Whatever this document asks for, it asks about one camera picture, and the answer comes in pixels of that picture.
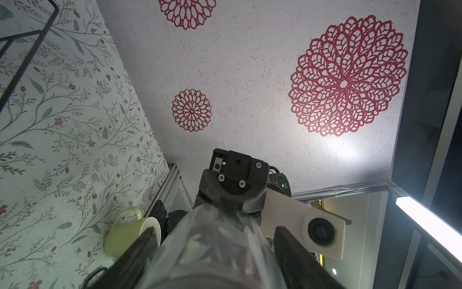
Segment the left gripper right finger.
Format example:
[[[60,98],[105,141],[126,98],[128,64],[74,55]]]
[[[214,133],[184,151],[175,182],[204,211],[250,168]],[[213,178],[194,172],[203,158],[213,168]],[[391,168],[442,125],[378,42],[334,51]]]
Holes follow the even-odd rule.
[[[342,289],[314,256],[283,226],[274,234],[274,253],[289,289]]]

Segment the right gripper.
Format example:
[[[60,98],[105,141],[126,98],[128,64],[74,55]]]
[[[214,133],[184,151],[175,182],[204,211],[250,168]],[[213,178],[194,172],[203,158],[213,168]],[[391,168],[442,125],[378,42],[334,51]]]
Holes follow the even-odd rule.
[[[202,173],[194,208],[220,204],[242,213],[263,210],[269,164],[249,155],[214,149],[210,166]]]

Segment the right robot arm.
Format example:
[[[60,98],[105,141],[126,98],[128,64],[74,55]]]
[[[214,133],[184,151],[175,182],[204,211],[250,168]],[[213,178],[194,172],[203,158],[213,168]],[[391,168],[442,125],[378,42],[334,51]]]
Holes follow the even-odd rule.
[[[258,214],[268,189],[291,196],[287,177],[276,167],[249,155],[214,149],[202,173],[194,208],[220,204],[245,214]]]

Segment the clear glass cup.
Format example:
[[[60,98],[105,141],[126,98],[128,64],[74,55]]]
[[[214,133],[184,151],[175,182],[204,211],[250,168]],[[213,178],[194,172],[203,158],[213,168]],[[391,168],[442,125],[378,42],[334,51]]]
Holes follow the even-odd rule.
[[[286,283],[257,222],[204,204],[168,235],[138,289],[284,289]]]

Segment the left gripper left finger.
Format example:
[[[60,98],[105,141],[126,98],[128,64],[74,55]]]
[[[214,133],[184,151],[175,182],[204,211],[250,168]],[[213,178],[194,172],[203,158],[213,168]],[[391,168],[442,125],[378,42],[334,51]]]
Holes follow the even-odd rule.
[[[133,289],[158,250],[153,227],[145,230],[128,250],[99,278],[91,289]]]

